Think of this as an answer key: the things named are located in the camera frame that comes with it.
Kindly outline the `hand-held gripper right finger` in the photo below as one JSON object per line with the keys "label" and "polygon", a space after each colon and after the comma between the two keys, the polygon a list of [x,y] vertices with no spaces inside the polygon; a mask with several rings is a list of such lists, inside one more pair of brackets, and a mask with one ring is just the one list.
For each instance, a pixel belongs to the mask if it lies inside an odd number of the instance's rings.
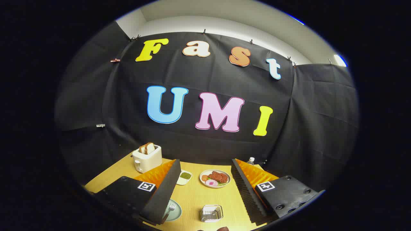
{"label": "hand-held gripper right finger", "polygon": [[239,159],[232,159],[231,173],[250,221],[256,225],[285,220],[324,193],[291,175],[276,177]]}

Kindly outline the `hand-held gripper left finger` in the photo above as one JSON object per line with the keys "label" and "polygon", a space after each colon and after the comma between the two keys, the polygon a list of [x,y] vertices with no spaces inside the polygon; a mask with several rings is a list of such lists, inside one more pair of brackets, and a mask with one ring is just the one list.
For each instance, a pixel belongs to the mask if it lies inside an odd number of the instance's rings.
{"label": "hand-held gripper left finger", "polygon": [[128,220],[161,225],[180,173],[174,159],[135,178],[119,177],[93,196]]}

